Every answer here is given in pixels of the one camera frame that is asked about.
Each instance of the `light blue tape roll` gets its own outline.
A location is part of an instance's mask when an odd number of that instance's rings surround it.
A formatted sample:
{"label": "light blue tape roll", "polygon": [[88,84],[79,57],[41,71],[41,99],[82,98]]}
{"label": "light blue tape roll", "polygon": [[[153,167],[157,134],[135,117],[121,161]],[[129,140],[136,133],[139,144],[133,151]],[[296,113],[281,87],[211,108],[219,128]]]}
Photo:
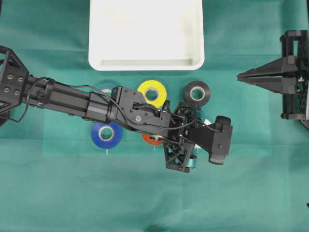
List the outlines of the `light blue tape roll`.
{"label": "light blue tape roll", "polygon": [[197,167],[197,156],[191,156],[187,163],[187,168],[196,168]]}
{"label": "light blue tape roll", "polygon": [[114,85],[113,83],[102,83],[100,85],[97,86],[97,88],[99,90],[101,90],[103,93],[107,94],[109,97],[112,95],[112,89],[115,88],[116,85]]}
{"label": "light blue tape roll", "polygon": [[198,110],[197,111],[197,118],[201,119],[202,122],[204,122],[206,120],[206,115],[205,115],[204,111]]}

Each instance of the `green tablecloth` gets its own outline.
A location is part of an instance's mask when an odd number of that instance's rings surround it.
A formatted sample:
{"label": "green tablecloth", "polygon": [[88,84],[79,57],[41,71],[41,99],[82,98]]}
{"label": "green tablecloth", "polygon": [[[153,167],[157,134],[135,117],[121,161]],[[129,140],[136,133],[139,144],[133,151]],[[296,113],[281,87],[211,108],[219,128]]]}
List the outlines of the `green tablecloth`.
{"label": "green tablecloth", "polygon": [[0,231],[309,231],[309,131],[280,119],[281,95],[236,81],[280,57],[286,30],[308,29],[306,0],[203,2],[198,71],[97,72],[87,61],[89,1],[3,0],[0,44],[35,76],[130,88],[156,79],[172,108],[187,83],[202,80],[212,90],[207,118],[232,118],[234,134],[224,166],[200,151],[197,168],[182,174],[165,169],[163,149],[137,133],[124,131],[106,155],[91,141],[91,123],[31,108],[0,130]]}

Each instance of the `tape roll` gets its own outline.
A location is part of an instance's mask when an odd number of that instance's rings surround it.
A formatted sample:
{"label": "tape roll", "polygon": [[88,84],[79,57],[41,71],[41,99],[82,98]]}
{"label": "tape roll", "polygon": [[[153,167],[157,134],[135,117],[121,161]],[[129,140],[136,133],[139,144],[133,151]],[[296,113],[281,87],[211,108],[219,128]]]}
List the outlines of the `tape roll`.
{"label": "tape roll", "polygon": [[151,139],[150,135],[148,135],[148,134],[141,134],[141,136],[142,136],[143,140],[150,145],[159,146],[159,145],[163,144],[163,142],[161,142],[161,141],[156,141],[156,140]]}
{"label": "tape roll", "polygon": [[197,156],[191,156],[187,162],[187,168],[196,168],[197,167]]}
{"label": "tape roll", "polygon": [[[112,135],[110,138],[102,136],[103,130],[108,129]],[[122,129],[119,125],[111,122],[110,124],[96,123],[92,126],[91,138],[95,145],[103,149],[111,149],[117,146],[122,138]]]}
{"label": "tape roll", "polygon": [[202,122],[204,122],[206,120],[206,115],[205,115],[204,111],[198,110],[197,111],[197,118],[201,119]]}
{"label": "tape roll", "polygon": [[[208,119],[205,119],[204,123],[208,126],[208,125],[211,125],[212,123],[208,120]],[[194,148],[196,149],[201,149],[201,147],[197,144],[195,144]]]}
{"label": "tape roll", "polygon": [[97,86],[97,88],[99,90],[101,90],[103,93],[107,94],[108,96],[112,95],[112,89],[115,88],[116,85],[106,82],[106,83],[102,83],[100,85]]}
{"label": "tape roll", "polygon": [[[194,96],[195,91],[200,91],[201,96],[198,98]],[[211,98],[211,90],[204,82],[193,81],[189,83],[184,90],[184,100],[186,102],[194,102],[198,107],[207,104]]]}
{"label": "tape roll", "polygon": [[[154,105],[156,108],[161,108],[167,99],[167,91],[163,84],[158,81],[150,80],[141,83],[138,92],[144,95],[148,104]],[[155,91],[157,93],[157,98],[153,101],[147,99],[146,94],[148,91]]]}

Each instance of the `red tape roll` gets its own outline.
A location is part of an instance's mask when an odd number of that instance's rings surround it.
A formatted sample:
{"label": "red tape roll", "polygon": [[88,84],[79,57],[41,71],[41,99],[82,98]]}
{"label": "red tape roll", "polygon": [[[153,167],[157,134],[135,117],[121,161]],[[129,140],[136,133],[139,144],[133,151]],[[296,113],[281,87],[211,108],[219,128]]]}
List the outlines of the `red tape roll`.
{"label": "red tape roll", "polygon": [[156,141],[156,140],[150,139],[150,135],[148,135],[148,134],[141,134],[141,136],[142,136],[143,140],[150,145],[159,146],[159,145],[163,144],[163,142],[161,142],[161,141]]}

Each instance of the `robotic arm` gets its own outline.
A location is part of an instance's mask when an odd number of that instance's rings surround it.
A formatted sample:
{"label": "robotic arm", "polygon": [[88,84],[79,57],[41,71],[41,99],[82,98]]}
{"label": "robotic arm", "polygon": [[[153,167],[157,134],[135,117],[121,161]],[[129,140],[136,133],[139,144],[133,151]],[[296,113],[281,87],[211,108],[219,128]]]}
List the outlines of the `robotic arm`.
{"label": "robotic arm", "polygon": [[[7,120],[20,122],[29,106],[79,116],[94,123],[121,125],[130,131],[151,135],[163,141],[166,168],[190,172],[189,161],[195,144],[209,152],[209,161],[223,164],[228,155],[233,127],[231,120],[219,116],[214,124],[205,125],[197,116],[197,105],[181,102],[172,113],[169,101],[163,110],[147,104],[142,93],[118,86],[111,97],[92,86],[68,86],[51,78],[36,78],[20,61],[13,50],[0,46],[5,54],[0,61],[0,126]],[[95,92],[78,88],[89,87]],[[26,104],[19,120],[10,118],[10,111],[22,103]]]}
{"label": "robotic arm", "polygon": [[309,129],[309,31],[284,33],[282,58],[238,75],[238,80],[282,94],[281,117],[299,120]]}

